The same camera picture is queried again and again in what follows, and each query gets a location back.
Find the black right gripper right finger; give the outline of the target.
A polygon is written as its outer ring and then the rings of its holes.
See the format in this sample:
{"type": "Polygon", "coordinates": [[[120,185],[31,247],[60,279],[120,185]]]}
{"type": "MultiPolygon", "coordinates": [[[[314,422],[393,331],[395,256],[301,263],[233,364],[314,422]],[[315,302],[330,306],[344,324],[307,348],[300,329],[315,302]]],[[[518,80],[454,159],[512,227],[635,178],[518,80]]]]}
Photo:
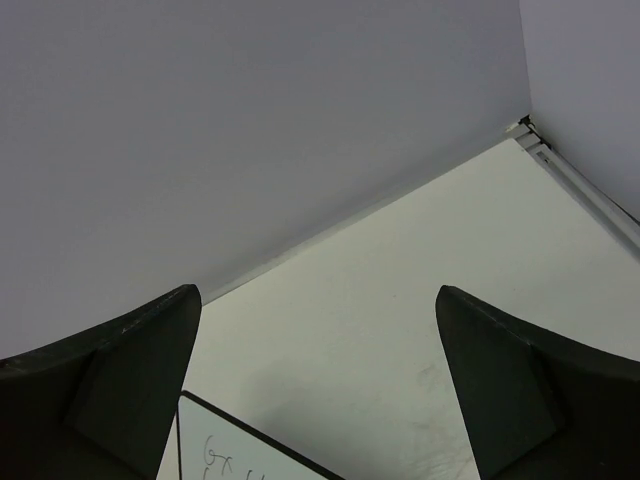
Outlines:
{"type": "Polygon", "coordinates": [[[436,320],[483,479],[636,479],[639,364],[453,286],[436,320]]]}

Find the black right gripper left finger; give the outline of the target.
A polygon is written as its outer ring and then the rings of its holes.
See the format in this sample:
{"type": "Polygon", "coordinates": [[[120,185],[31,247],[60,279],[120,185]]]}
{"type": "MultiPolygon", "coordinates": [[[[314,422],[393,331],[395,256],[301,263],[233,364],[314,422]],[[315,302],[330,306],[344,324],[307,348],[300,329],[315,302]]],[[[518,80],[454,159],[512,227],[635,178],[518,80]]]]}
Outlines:
{"type": "Polygon", "coordinates": [[[182,285],[1,362],[4,479],[153,479],[201,318],[182,285]]]}

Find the small black-framed whiteboard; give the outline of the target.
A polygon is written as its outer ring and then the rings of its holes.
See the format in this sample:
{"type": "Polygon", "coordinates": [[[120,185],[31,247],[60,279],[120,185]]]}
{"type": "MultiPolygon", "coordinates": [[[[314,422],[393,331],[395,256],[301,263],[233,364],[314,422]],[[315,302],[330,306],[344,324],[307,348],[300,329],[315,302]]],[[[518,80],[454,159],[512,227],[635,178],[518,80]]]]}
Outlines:
{"type": "Polygon", "coordinates": [[[179,397],[176,426],[181,479],[340,479],[186,390],[179,397]]]}

